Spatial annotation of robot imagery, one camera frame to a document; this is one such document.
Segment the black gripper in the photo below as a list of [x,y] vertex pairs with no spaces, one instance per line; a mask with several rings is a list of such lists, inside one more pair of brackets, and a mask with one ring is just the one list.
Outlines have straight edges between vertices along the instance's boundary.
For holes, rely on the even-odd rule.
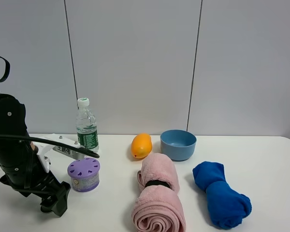
[[0,182],[25,197],[41,197],[41,212],[59,217],[66,212],[71,186],[59,182],[51,171],[46,173],[37,154],[1,154],[0,167],[4,172]]

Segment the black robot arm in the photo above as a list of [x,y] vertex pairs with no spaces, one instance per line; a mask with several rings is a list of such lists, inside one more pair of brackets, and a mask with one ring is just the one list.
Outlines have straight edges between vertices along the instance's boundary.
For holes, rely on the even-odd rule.
[[38,148],[29,140],[25,124],[26,109],[15,97],[0,93],[0,135],[23,136],[26,139],[0,139],[0,182],[21,195],[42,199],[41,211],[62,216],[67,210],[71,189],[46,171],[38,157]]

